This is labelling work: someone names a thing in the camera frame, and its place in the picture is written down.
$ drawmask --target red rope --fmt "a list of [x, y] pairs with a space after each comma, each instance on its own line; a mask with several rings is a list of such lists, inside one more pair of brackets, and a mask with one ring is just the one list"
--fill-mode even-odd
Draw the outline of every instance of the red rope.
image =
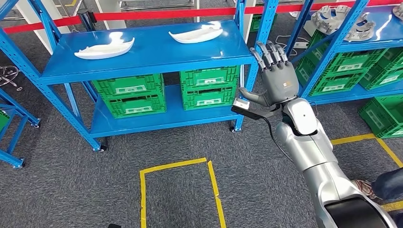
[[[379, 6], [389, 4], [400, 4], [401, 0], [371, 0], [368, 6]], [[333, 2], [333, 3], [317, 3], [313, 4], [311, 10], [318, 10], [323, 6], [346, 5], [353, 6], [354, 1]], [[301, 11], [303, 5], [279, 5], [277, 13]], [[246, 7], [245, 14], [261, 14], [263, 6]], [[213, 9], [181, 9], [166, 11], [136, 11], [136, 12], [119, 12], [119, 13], [94, 13], [97, 20], [144, 20], [144, 19], [167, 19], [167, 18], [191, 18], [191, 17], [211, 17], [211, 16], [230, 16], [235, 14], [235, 8], [213, 8]], [[60, 26], [80, 24], [78, 16], [62, 18], [54, 20], [55, 24]], [[42, 23], [34, 23], [27, 25], [18, 25], [4, 28], [6, 33], [17, 33], [43, 29]]]

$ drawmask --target jeans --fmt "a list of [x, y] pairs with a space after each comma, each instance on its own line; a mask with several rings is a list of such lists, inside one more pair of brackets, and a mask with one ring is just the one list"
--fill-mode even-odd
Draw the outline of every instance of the jeans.
[[[371, 183], [375, 195], [385, 201], [403, 199], [403, 168], [386, 172]], [[403, 213], [394, 217], [398, 228], [403, 228]]]

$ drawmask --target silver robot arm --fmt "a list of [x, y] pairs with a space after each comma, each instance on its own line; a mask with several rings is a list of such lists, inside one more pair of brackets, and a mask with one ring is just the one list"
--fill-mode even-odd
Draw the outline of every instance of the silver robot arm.
[[298, 81], [284, 50], [269, 42], [271, 53], [262, 43], [263, 60], [255, 49], [266, 91], [262, 94], [240, 88], [246, 99], [262, 106], [273, 106], [268, 112], [249, 110], [249, 102], [236, 99], [232, 110], [253, 119], [267, 118], [282, 112], [283, 121], [277, 134], [289, 156], [304, 176], [320, 228], [396, 228], [379, 205], [371, 201], [344, 175], [333, 154], [333, 146], [309, 102], [298, 98]]

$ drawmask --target blue metal shelf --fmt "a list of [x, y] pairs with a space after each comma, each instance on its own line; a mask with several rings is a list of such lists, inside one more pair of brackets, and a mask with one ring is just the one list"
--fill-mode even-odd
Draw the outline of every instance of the blue metal shelf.
[[[310, 6], [310, 4], [312, 3], [311, 1], [312, 0], [305, 1], [304, 8], [301, 11], [301, 14], [306, 14], [307, 10], [310, 10], [308, 6]], [[317, 64], [306, 85], [300, 85], [299, 87], [299, 95], [302, 98], [305, 98], [310, 102], [315, 102], [316, 104], [327, 104], [333, 102], [370, 98], [374, 96], [403, 93], [403, 82], [399, 82], [382, 86], [370, 91], [365, 90], [360, 85], [356, 85], [351, 91], [347, 92], [312, 97], [309, 96], [309, 92], [314, 87], [317, 80], [320, 78], [323, 71], [325, 70], [327, 64], [333, 59], [336, 53], [403, 47], [403, 23], [392, 14], [392, 9], [394, 6], [366, 7], [367, 3], [368, 0], [356, 1], [337, 32], [335, 32], [331, 36], [326, 37], [326, 39], [321, 40], [319, 43], [316, 43], [314, 46], [307, 49], [302, 55], [299, 55], [293, 59], [293, 62], [295, 62], [298, 59], [301, 59], [301, 57], [303, 57], [312, 49], [321, 45], [321, 43], [327, 40], [330, 41], [329, 47], [323, 53], [322, 58]], [[362, 12], [367, 12], [368, 20], [375, 22], [374, 36], [367, 41], [344, 41], [344, 37], [349, 32], [352, 25], [355, 24], [355, 21]], [[304, 23], [304, 21], [298, 21], [298, 23], [295, 25], [295, 28], [291, 34], [290, 42], [288, 43], [289, 47], [294, 46], [295, 37], [302, 29]]]
[[165, 87], [167, 112], [136, 117], [115, 119], [102, 99], [95, 105], [90, 134], [92, 137], [144, 132], [172, 127], [205, 124], [235, 120], [238, 115], [231, 111], [231, 106], [185, 111], [182, 105], [181, 87]]
[[[0, 7], [0, 19], [18, 0], [7, 0]], [[250, 54], [242, 37], [244, 1], [237, 1], [234, 20], [220, 21], [224, 32], [215, 39], [196, 43], [180, 44], [168, 32], [182, 33], [199, 29], [208, 22], [173, 24], [142, 28], [127, 28], [107, 31], [60, 34], [57, 26], [46, 11], [41, 0], [28, 0], [38, 14], [50, 41], [53, 55], [41, 74], [21, 50], [0, 29], [1, 50], [20, 68], [27, 78], [59, 110], [94, 151], [102, 150], [96, 139], [102, 136], [157, 130], [193, 124], [235, 120], [235, 130], [242, 126], [243, 116], [230, 111], [230, 107], [216, 107], [205, 110], [184, 111], [179, 86], [166, 87], [167, 108], [164, 114], [153, 114], [125, 119], [115, 119], [89, 81], [125, 76], [155, 74], [172, 71], [206, 69], [233, 65], [250, 65], [245, 88], [249, 91], [258, 72], [258, 65]], [[278, 0], [265, 0], [257, 40], [266, 43], [272, 25]], [[122, 39], [129, 41], [135, 37], [134, 45], [124, 55], [101, 59], [84, 60], [74, 56], [74, 52], [87, 46], [111, 42], [111, 32], [123, 32]], [[82, 82], [95, 102], [91, 129], [81, 118], [71, 82]], [[64, 84], [70, 105], [53, 89], [54, 84]]]
[[13, 121], [16, 115], [20, 116], [19, 125], [12, 139], [10, 140], [9, 146], [6, 150], [0, 150], [0, 161], [5, 161], [13, 166], [15, 169], [22, 168], [22, 164], [24, 162], [23, 158], [16, 158], [12, 155], [15, 146], [17, 145], [18, 139], [24, 130], [24, 126], [27, 122], [30, 122], [32, 126], [39, 127], [40, 119], [34, 117], [31, 113], [29, 113], [26, 109], [24, 109], [21, 105], [19, 105], [14, 99], [12, 99], [6, 92], [0, 89], [0, 99], [4, 101], [4, 103], [0, 104], [0, 112], [5, 111], [5, 113], [10, 117], [7, 123], [3, 128], [0, 129], [0, 140], [5, 135], [8, 130], [9, 125]]
[[[208, 22], [65, 34], [39, 80], [45, 84], [60, 84], [251, 64], [254, 59], [235, 22], [226, 20], [220, 23], [224, 30], [220, 36], [196, 44], [181, 44], [168, 32], [175, 34], [200, 29]], [[117, 31], [123, 32], [125, 42], [135, 38], [133, 47], [126, 54], [100, 60], [86, 60], [74, 55], [80, 49], [110, 43], [110, 33]]]
[[394, 6], [367, 7], [368, 20], [375, 22], [374, 36], [366, 41], [344, 41], [338, 52], [366, 51], [403, 46], [403, 23], [392, 13]]
[[308, 96], [309, 102], [315, 102], [317, 105], [353, 101], [359, 99], [371, 98], [374, 96], [385, 96], [393, 94], [403, 94], [403, 81], [385, 85], [373, 90], [366, 90], [360, 84], [357, 84], [352, 90], [334, 94], [326, 94], [319, 96]]

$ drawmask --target yellow floor tape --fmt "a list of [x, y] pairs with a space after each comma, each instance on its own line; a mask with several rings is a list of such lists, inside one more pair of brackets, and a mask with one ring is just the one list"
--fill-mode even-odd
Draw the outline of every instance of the yellow floor tape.
[[393, 159], [393, 161], [399, 166], [399, 167], [403, 167], [403, 163], [402, 161], [396, 156], [396, 154], [393, 153], [393, 151], [389, 148], [388, 145], [386, 145], [386, 143], [379, 138], [376, 138], [376, 140], [378, 141], [378, 143], [382, 146], [382, 148], [389, 154], [389, 156]]
[[[77, 0], [73, 0], [73, 3], [71, 5], [66, 5], [66, 6], [74, 6]], [[364, 139], [376, 139], [378, 143], [382, 146], [382, 148], [388, 153], [388, 155], [393, 159], [393, 161], [399, 166], [403, 167], [403, 162], [400, 161], [400, 159], [396, 156], [396, 154], [389, 148], [386, 143], [379, 138], [376, 138], [374, 134], [362, 134], [362, 135], [357, 135], [357, 136], [351, 136], [351, 137], [346, 137], [346, 138], [341, 138], [341, 139], [334, 139], [332, 140], [333, 145], [339, 145], [339, 144], [344, 144], [344, 143], [352, 143], [352, 142], [357, 142], [361, 141]], [[159, 171], [159, 170], [166, 170], [174, 167], [180, 167], [180, 166], [185, 166], [185, 165], [192, 165], [192, 164], [197, 164], [197, 163], [202, 163], [206, 162], [206, 158], [199, 158], [199, 159], [194, 159], [194, 160], [189, 160], [189, 161], [180, 161], [180, 162], [175, 162], [171, 164], [166, 164], [166, 165], [159, 165], [151, 168], [147, 168], [144, 170], [140, 171], [140, 185], [141, 185], [141, 228], [146, 228], [146, 209], [145, 209], [145, 174], [154, 172], [154, 171]], [[209, 168], [209, 173], [210, 173], [210, 178], [211, 178], [211, 184], [213, 187], [214, 191], [214, 198], [216, 201], [217, 205], [217, 212], [218, 212], [218, 217], [220, 220], [220, 226], [221, 228], [226, 228], [225, 225], [225, 219], [224, 219], [224, 212], [222, 209], [222, 204], [221, 200], [219, 198], [219, 192], [218, 192], [218, 185], [217, 181], [215, 179], [215, 174], [214, 174], [214, 169], [212, 162], [209, 161], [207, 162], [207, 166]], [[383, 209], [386, 211], [394, 211], [394, 210], [400, 210], [403, 209], [403, 201], [398, 201], [394, 203], [388, 203], [382, 205]]]
[[341, 138], [341, 139], [333, 139], [331, 140], [333, 145], [339, 145], [339, 144], [344, 144], [344, 143], [352, 143], [352, 142], [357, 142], [361, 141], [364, 139], [374, 139], [376, 138], [374, 134], [362, 134], [362, 135], [356, 135], [356, 136], [351, 136], [351, 137], [346, 137], [346, 138]]
[[[194, 159], [194, 160], [189, 160], [189, 161], [180, 161], [180, 162], [175, 162], [175, 163], [166, 164], [166, 165], [159, 165], [159, 166], [147, 168], [147, 169], [144, 169], [144, 170], [140, 171], [140, 192], [141, 192], [140, 223], [141, 223], [141, 228], [146, 228], [147, 227], [146, 209], [145, 209], [145, 205], [146, 205], [145, 204], [145, 199], [146, 199], [146, 195], [145, 195], [145, 192], [146, 192], [146, 190], [145, 190], [145, 174], [150, 173], [150, 172], [154, 172], [154, 171], [160, 171], [160, 170], [166, 170], [166, 169], [180, 167], [180, 166], [186, 166], [186, 165], [202, 163], [202, 162], [206, 162], [206, 161], [207, 161], [206, 158], [199, 158], [199, 159]], [[217, 185], [217, 181], [215, 179], [215, 174], [214, 174], [212, 162], [209, 161], [207, 163], [207, 166], [209, 168], [209, 174], [210, 174], [210, 178], [211, 178], [211, 184], [212, 184], [212, 187], [213, 187], [215, 202], [216, 202], [216, 205], [217, 205], [217, 211], [218, 211], [218, 218], [220, 220], [220, 226], [221, 226], [221, 228], [226, 228], [225, 220], [224, 220], [224, 212], [222, 210], [221, 200], [219, 198], [218, 185]]]
[[215, 180], [215, 174], [214, 174], [212, 162], [209, 161], [207, 163], [207, 166], [209, 167], [211, 184], [213, 185], [215, 204], [217, 205], [217, 212], [218, 212], [218, 218], [220, 220], [220, 226], [221, 226], [221, 228], [226, 228], [227, 226], [225, 225], [224, 211], [222, 210], [221, 200], [219, 198], [218, 185], [217, 185], [217, 181]]
[[64, 5], [64, 6], [75, 6], [77, 3], [77, 0], [73, 0], [72, 3], [68, 4], [68, 5]]
[[402, 201], [397, 201], [394, 203], [387, 203], [382, 205], [384, 210], [386, 211], [394, 211], [394, 210], [402, 210], [403, 209], [403, 200]]
[[154, 171], [159, 171], [159, 170], [166, 170], [166, 169], [179, 167], [179, 166], [193, 165], [193, 164], [202, 163], [202, 162], [206, 162], [206, 161], [207, 161], [206, 158], [198, 158], [198, 159], [194, 159], [194, 160], [180, 161], [180, 162], [175, 162], [175, 163], [166, 164], [166, 165], [154, 166], [154, 167], [151, 167], [151, 168], [144, 169], [142, 171], [144, 173], [149, 173], [149, 172], [154, 172]]
[[146, 228], [147, 220], [145, 218], [145, 173], [143, 170], [140, 171], [140, 191], [141, 191], [141, 202], [140, 202], [141, 228]]

